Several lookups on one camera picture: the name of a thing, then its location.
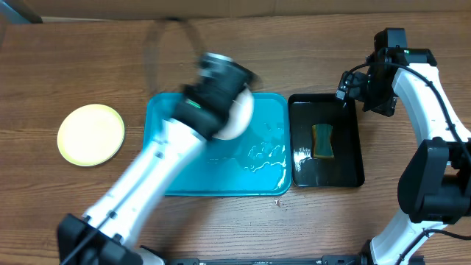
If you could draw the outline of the white plate with sauce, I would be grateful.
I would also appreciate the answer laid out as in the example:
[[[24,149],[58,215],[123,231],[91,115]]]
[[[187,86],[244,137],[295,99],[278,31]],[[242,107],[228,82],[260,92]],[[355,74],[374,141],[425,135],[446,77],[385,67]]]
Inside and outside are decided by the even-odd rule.
[[[244,89],[233,101],[227,123],[213,137],[228,141],[242,135],[251,122],[254,111],[254,101],[250,89]]]

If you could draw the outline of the green yellow sponge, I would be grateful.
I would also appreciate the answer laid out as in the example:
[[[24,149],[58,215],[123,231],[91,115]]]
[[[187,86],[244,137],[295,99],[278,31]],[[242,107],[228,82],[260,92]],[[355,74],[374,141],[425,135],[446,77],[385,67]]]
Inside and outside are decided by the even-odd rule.
[[[312,157],[319,159],[334,158],[331,143],[333,126],[330,124],[315,124],[312,126],[313,147]]]

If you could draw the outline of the yellow plate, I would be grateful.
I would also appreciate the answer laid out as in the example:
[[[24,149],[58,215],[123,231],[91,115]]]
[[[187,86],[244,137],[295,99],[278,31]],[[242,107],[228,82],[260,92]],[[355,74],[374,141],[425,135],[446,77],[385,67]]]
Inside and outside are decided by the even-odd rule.
[[[125,137],[124,120],[107,105],[91,104],[77,108],[62,122],[57,147],[69,163],[97,166],[111,159]]]

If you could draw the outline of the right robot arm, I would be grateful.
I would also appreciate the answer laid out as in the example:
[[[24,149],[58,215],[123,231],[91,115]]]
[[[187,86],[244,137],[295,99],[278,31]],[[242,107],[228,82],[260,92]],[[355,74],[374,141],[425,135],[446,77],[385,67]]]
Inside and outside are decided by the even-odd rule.
[[[470,131],[447,99],[431,50],[408,47],[403,28],[377,33],[364,67],[365,74],[359,66],[342,74],[336,97],[358,100],[364,111],[384,116],[392,116],[401,101],[418,148],[398,183],[398,212],[359,254],[345,261],[423,264],[415,252],[431,236],[470,240],[445,229],[470,215]]]

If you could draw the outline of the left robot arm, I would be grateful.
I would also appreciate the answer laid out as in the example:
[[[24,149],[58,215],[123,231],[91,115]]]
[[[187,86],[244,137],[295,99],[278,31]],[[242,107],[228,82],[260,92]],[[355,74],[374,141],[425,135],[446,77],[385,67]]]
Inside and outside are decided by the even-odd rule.
[[[58,225],[60,263],[164,264],[156,252],[135,246],[142,228],[175,177],[209,141],[245,131],[256,78],[230,57],[203,54],[196,83],[185,85],[161,131],[82,218],[69,214]]]

